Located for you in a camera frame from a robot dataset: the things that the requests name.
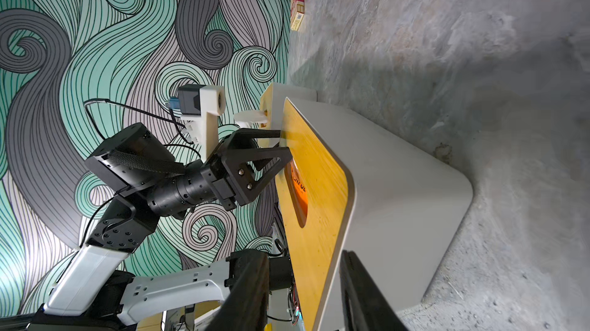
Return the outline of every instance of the yellow wooden surface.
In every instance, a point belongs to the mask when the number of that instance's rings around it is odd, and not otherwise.
[[[210,310],[214,310],[220,305],[221,303],[219,302],[219,300],[208,300],[207,302],[195,304],[195,319],[201,317],[203,314],[209,312]]]
[[[137,331],[160,331],[162,329],[162,313],[146,317],[137,324]]]
[[[340,226],[352,202],[349,197],[353,194],[352,182],[288,99],[282,131],[281,145],[291,149],[309,199],[307,221],[301,228],[285,173],[277,175],[278,197],[301,313],[310,326],[308,330],[316,330],[318,311],[323,307],[328,290],[326,279],[328,274],[331,278],[335,270],[334,249],[341,238]]]

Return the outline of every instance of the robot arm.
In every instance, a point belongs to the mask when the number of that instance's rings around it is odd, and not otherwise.
[[[291,160],[288,148],[258,148],[255,139],[279,135],[279,130],[236,130],[219,141],[204,163],[199,159],[188,165],[174,162],[141,123],[106,139],[85,164],[116,191],[114,199],[52,291],[43,313],[50,318],[96,313],[100,293],[115,281],[113,276],[121,276],[116,268],[155,232],[160,217],[182,219],[188,209],[214,200],[228,211],[254,201]],[[254,169],[263,171],[259,179]],[[118,291],[111,290],[119,300],[106,308],[116,308],[111,316],[116,315],[120,326],[133,325],[166,309],[224,300],[230,292],[225,282],[231,276],[229,262],[218,261],[166,276],[130,277],[124,287],[119,283]]]

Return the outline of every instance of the black frame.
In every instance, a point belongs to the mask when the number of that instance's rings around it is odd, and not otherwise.
[[[257,250],[234,252],[230,262],[230,296],[207,330],[262,331],[269,304],[269,256]]]
[[[340,284],[346,331],[408,331],[353,251],[342,251]]]
[[[26,327],[35,313],[19,314],[13,317],[2,317],[0,318],[0,330],[2,331],[25,331]]]

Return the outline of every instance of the black metal bar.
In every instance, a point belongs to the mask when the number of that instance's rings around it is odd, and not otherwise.
[[[408,331],[353,251],[342,251],[340,283],[346,331]]]
[[[288,289],[293,284],[293,267],[291,257],[276,257],[269,259],[269,289],[270,291]]]
[[[233,268],[239,277],[207,330],[262,331],[269,303],[269,258],[264,252],[246,249],[232,253],[229,261],[230,272]]]
[[[14,317],[4,317],[0,318],[0,330],[2,331],[25,331],[26,326],[31,323],[33,319],[33,315],[35,313],[29,314],[19,314],[18,316]]]

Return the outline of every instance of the white plastic part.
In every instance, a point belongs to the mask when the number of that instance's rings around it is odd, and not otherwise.
[[[193,143],[201,145],[201,159],[209,158],[219,143],[217,117],[225,112],[225,89],[217,85],[206,85],[199,90],[201,115],[181,115]]]
[[[43,311],[54,316],[84,313],[129,253],[85,245],[51,292]]]
[[[305,99],[317,101],[317,91],[315,89],[303,88],[295,85],[273,83],[271,97],[260,98],[260,110],[267,111],[269,115],[270,124],[267,124],[266,129],[280,130],[283,126],[283,108],[285,99]],[[259,139],[258,145],[262,148],[273,147],[279,141],[279,138]]]
[[[247,110],[234,114],[234,122],[240,128],[249,128],[255,123],[267,123],[269,119],[264,114],[264,111]]]
[[[195,330],[205,330],[211,323],[217,312],[221,310],[221,307],[211,309],[209,312],[204,313],[201,317],[198,317],[194,322]]]
[[[221,260],[164,276],[134,277],[125,288],[123,309],[117,317],[129,326],[164,310],[225,300],[230,295],[230,288],[225,287],[229,275],[230,262]]]

